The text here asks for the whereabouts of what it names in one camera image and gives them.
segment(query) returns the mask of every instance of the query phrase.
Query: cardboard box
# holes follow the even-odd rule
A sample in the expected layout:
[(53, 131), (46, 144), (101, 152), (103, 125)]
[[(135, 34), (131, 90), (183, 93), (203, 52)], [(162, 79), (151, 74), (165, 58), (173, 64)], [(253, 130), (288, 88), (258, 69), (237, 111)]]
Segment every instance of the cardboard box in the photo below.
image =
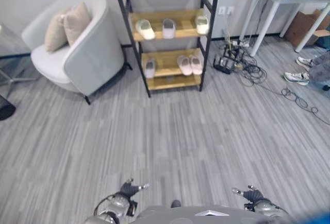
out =
[[(297, 47), (320, 14), (320, 10), (315, 10), (313, 14), (304, 14), (299, 11), (285, 33), (284, 38), (290, 41), (294, 47)], [(330, 32), (326, 30), (329, 24), (330, 15), (326, 15), (306, 45), (313, 45), (320, 37), (330, 36)]]

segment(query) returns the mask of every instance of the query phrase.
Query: desk leg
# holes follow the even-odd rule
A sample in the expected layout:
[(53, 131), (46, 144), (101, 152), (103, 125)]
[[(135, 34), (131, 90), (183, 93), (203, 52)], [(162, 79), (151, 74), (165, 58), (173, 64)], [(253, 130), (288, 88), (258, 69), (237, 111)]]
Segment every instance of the desk leg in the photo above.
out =
[(252, 0), (251, 2), (251, 5), (250, 5), (250, 9), (249, 9), (249, 12), (247, 13), (247, 17), (245, 19), (245, 22), (244, 22), (244, 25), (243, 25), (243, 29), (242, 29), (242, 32), (241, 32), (241, 35), (239, 37), (239, 40), (242, 41), (244, 39), (244, 36), (245, 36), (245, 32), (246, 32), (246, 29), (248, 28), (248, 25), (249, 25), (249, 22), (250, 22), (250, 19), (252, 17), (252, 14), (253, 14), (253, 11), (254, 11), (254, 8), (255, 8), (255, 3), (256, 3), (257, 0)]
[(317, 18), (317, 20), (314, 22), (308, 33), (305, 35), (303, 40), (300, 42), (300, 44), (297, 46), (295, 51), (298, 53), (301, 51), (301, 49), (305, 46), (309, 38), (312, 36), (312, 34), (315, 32), (315, 30), (318, 28), (318, 26), (321, 24), (323, 19), (325, 18), (326, 14), (330, 11), (330, 3), (323, 9), (322, 13), (320, 16)]
[(258, 36), (258, 39), (252, 48), (252, 52), (250, 53), (251, 57), (254, 57), (256, 55), (256, 53), (259, 49), (259, 46), (260, 46), (263, 38), (265, 37), (266, 32), (270, 26), (270, 23), (272, 22), (275, 14), (276, 14), (278, 7), (279, 7), (279, 2), (273, 2), (273, 6), (272, 6), (271, 10), (269, 11), (267, 19), (265, 20), (265, 24), (263, 25), (262, 30), (260, 31), (260, 34)]
[(285, 24), (285, 26), (284, 26), (282, 32), (281, 32), (280, 35), (279, 35), (281, 38), (283, 38), (283, 36), (284, 36), (285, 33), (287, 32), (289, 26), (291, 25), (293, 19), (295, 18), (295, 15), (298, 13), (298, 11), (300, 10), (301, 6), (302, 6), (302, 3), (300, 3), (300, 4), (296, 4), (294, 11), (291, 13), (291, 16), (289, 17), (287, 23)]

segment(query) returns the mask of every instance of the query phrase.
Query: trash can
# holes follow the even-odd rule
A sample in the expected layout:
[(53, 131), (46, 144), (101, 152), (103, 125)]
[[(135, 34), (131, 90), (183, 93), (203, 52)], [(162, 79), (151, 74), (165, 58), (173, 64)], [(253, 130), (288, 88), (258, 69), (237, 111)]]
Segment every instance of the trash can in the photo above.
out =
[(0, 95), (0, 120), (9, 118), (15, 110), (16, 107)]

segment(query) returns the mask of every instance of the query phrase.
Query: wall outlet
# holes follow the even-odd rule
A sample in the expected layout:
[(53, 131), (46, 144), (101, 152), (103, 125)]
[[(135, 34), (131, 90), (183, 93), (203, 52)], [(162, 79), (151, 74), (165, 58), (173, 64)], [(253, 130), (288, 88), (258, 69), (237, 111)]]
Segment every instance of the wall outlet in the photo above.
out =
[(226, 13), (226, 6), (219, 7), (218, 14), (219, 15), (224, 15), (225, 13)]
[(234, 6), (229, 6), (227, 10), (227, 15), (234, 14), (235, 7)]

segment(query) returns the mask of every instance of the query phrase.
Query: beige cushion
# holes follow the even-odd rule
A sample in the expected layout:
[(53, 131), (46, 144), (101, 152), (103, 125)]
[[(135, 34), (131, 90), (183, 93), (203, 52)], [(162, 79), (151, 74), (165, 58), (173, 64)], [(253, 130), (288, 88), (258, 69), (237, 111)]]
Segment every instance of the beige cushion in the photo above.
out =
[(56, 51), (68, 41), (63, 25), (63, 15), (69, 10), (70, 8), (64, 9), (52, 18), (45, 36), (45, 49), (47, 52)]
[(70, 45), (73, 45), (91, 20), (85, 3), (79, 4), (65, 15), (64, 29)]

